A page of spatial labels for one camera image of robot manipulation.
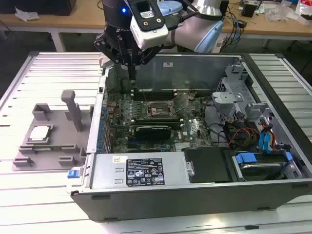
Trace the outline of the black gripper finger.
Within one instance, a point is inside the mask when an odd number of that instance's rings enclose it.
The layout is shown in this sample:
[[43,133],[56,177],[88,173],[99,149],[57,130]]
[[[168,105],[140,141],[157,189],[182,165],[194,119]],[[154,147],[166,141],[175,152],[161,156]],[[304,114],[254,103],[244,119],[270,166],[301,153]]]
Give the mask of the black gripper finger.
[[132,80],[136,79],[136,67],[147,64],[160,51],[160,46],[139,49],[137,46],[132,50]]
[[127,70],[128,78],[132,80],[132,49],[128,47],[129,42],[125,32],[103,32],[96,38],[94,46],[113,63]]

